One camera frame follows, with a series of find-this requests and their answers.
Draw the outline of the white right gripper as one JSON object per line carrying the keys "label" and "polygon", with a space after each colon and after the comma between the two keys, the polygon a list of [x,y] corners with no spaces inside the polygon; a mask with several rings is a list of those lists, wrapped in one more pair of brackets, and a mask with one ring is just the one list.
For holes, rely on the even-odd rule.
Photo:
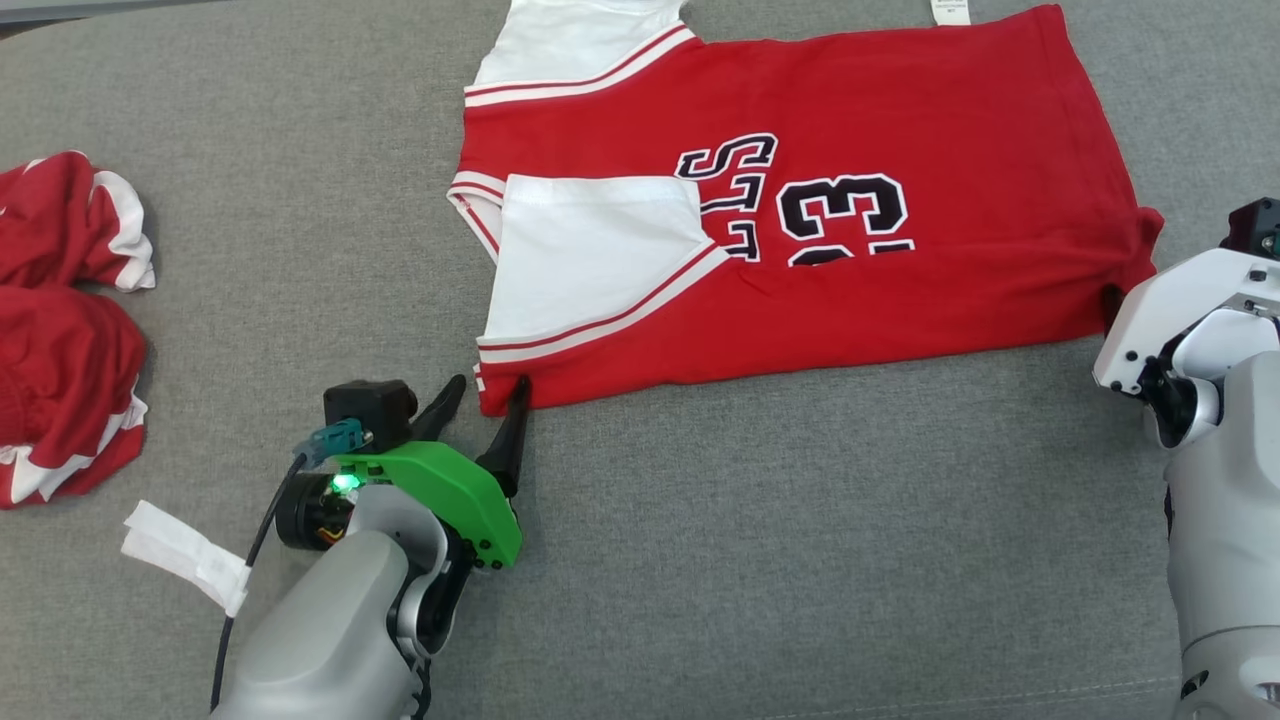
{"label": "white right gripper", "polygon": [[1137,396],[1151,357],[1175,377],[1221,380],[1249,357],[1280,352],[1280,261],[1211,249],[1126,297],[1106,284],[1100,316],[1110,332],[1092,370],[1098,386]]}

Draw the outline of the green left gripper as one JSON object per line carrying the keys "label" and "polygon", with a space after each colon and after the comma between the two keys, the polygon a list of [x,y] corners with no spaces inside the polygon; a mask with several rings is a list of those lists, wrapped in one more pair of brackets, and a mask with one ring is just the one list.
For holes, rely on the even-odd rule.
{"label": "green left gripper", "polygon": [[355,506],[351,533],[378,530],[416,564],[438,569],[451,528],[483,566],[516,564],[524,533],[507,498],[518,493],[532,383],[526,375],[518,378],[504,420],[475,461],[435,442],[456,418],[466,391],[466,377],[453,375],[411,421],[410,438],[422,442],[337,457],[330,491]]}

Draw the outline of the red basketball jersey white sleeves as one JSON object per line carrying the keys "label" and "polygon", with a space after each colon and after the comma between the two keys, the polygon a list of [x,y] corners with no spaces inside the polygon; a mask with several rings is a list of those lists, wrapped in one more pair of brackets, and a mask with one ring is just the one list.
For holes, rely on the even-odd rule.
{"label": "red basketball jersey white sleeves", "polygon": [[447,196],[502,416],[1097,334],[1155,273],[1062,9],[709,44],[681,0],[511,0]]}

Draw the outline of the red shorts white trim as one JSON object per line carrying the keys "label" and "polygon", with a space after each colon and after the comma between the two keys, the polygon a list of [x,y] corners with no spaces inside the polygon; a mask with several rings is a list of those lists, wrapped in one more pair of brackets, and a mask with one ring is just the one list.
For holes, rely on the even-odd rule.
{"label": "red shorts white trim", "polygon": [[141,454],[152,290],[134,187],[67,150],[0,173],[0,510],[87,495]]}

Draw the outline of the white fabric label strip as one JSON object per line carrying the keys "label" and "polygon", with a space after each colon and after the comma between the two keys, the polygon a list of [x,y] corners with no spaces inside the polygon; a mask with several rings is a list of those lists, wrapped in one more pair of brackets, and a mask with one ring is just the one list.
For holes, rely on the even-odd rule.
{"label": "white fabric label strip", "polygon": [[136,505],[124,525],[122,553],[191,583],[228,618],[238,615],[252,573],[244,559],[146,500]]}

